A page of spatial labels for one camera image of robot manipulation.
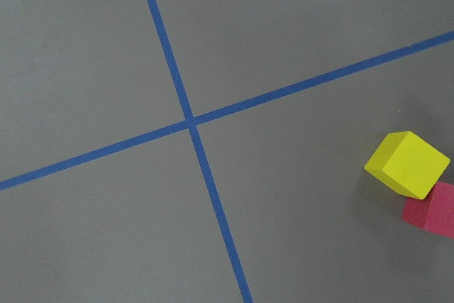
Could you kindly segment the red foam block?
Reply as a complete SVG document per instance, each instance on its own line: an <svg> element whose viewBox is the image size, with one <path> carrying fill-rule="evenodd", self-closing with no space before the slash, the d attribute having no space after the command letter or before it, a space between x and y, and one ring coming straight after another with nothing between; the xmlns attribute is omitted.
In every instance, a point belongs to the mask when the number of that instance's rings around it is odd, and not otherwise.
<svg viewBox="0 0 454 303"><path fill-rule="evenodd" d="M453 238L453 185L437 182L424 199L407 197L402 219L425 231Z"/></svg>

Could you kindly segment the yellow foam block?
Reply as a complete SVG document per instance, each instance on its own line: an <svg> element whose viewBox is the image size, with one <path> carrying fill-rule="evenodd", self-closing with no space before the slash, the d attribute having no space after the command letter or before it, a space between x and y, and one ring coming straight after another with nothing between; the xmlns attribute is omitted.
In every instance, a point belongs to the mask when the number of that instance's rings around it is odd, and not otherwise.
<svg viewBox="0 0 454 303"><path fill-rule="evenodd" d="M450 158L411 131L387 134L364 170L391 190L423 200L450 164Z"/></svg>

